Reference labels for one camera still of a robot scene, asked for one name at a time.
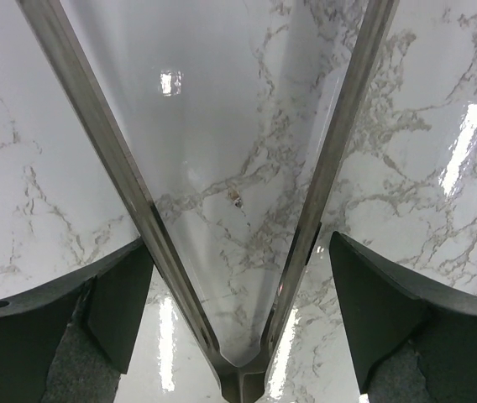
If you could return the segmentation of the metal tongs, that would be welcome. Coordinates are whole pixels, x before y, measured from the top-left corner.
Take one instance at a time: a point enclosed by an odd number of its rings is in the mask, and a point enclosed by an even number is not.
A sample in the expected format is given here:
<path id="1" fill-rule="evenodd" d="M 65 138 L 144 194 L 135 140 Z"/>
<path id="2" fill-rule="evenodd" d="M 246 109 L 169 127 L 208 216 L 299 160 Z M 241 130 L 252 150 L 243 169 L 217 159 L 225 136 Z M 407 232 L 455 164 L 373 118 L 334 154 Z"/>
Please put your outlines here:
<path id="1" fill-rule="evenodd" d="M 394 1 L 22 1 L 222 397 L 266 391 Z"/>

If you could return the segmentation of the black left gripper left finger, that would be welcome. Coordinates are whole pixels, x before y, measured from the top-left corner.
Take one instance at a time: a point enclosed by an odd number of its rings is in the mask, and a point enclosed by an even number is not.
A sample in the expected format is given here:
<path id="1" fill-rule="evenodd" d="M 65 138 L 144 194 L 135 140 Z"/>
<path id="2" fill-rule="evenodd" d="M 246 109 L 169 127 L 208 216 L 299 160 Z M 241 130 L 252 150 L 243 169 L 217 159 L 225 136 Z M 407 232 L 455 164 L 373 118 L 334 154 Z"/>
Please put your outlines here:
<path id="1" fill-rule="evenodd" d="M 138 239 L 0 300 L 0 402 L 112 402 L 154 263 Z"/>

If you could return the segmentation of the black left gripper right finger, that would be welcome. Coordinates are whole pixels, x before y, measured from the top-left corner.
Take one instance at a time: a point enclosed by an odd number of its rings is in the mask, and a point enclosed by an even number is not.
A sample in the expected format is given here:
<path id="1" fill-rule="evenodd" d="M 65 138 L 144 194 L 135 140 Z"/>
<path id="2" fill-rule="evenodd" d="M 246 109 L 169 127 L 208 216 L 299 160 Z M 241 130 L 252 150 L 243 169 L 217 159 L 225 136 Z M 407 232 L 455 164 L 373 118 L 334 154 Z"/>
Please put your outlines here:
<path id="1" fill-rule="evenodd" d="M 477 296 L 338 232 L 329 254 L 359 392 L 371 402 L 477 402 Z"/>

